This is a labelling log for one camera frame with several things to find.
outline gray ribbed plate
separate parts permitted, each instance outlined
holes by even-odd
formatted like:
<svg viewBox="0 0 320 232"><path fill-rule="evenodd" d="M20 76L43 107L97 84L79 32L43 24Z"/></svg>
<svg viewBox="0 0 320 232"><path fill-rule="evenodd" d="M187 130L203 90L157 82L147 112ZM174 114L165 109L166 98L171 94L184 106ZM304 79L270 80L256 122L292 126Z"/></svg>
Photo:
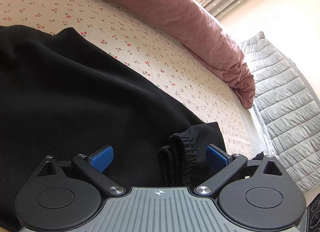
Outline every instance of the gray ribbed plate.
<svg viewBox="0 0 320 232"><path fill-rule="evenodd" d="M70 232L245 232L231 223L209 198L187 188L132 188L110 198L95 218ZM24 228L20 232L31 232ZM290 228L287 232L299 232Z"/></svg>

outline wall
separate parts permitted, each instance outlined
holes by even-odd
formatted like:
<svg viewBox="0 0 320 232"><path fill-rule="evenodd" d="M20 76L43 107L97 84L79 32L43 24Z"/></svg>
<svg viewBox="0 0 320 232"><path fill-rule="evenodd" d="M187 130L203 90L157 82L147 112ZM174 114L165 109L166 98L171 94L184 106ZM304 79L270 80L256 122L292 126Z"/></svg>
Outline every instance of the wall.
<svg viewBox="0 0 320 232"><path fill-rule="evenodd" d="M237 41L263 31L320 97L320 0L244 0L220 22Z"/></svg>

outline bed sheet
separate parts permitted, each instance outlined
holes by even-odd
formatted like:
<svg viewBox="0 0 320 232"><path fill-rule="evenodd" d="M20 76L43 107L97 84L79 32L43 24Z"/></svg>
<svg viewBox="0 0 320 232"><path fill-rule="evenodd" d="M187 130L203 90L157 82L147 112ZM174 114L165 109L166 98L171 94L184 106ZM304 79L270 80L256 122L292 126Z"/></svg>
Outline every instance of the bed sheet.
<svg viewBox="0 0 320 232"><path fill-rule="evenodd" d="M0 21L2 26L21 24L52 35L75 28L202 121L217 121L228 153L252 157L250 140L228 85L181 43L120 5L108 0L0 0Z"/></svg>

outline pink duvet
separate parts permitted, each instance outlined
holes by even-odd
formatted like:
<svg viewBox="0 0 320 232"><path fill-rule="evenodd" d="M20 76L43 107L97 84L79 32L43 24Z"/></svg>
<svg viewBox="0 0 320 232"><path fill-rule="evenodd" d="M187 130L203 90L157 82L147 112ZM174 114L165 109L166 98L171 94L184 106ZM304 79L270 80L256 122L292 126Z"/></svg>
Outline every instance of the pink duvet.
<svg viewBox="0 0 320 232"><path fill-rule="evenodd" d="M255 94L244 53L220 23L195 0L112 0L180 41L226 82L250 108Z"/></svg>

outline silver screw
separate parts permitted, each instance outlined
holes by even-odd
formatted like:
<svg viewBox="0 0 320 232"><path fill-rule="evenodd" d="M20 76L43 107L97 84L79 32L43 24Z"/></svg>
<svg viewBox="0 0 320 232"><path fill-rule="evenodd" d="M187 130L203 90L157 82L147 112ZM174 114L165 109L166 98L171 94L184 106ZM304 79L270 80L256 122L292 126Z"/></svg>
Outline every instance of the silver screw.
<svg viewBox="0 0 320 232"><path fill-rule="evenodd" d="M112 186L108 189L111 194L120 194L124 192L124 188L120 186Z"/></svg>
<svg viewBox="0 0 320 232"><path fill-rule="evenodd" d="M207 186L199 186L196 188L196 192L198 192L199 194L208 194L211 192L211 188Z"/></svg>

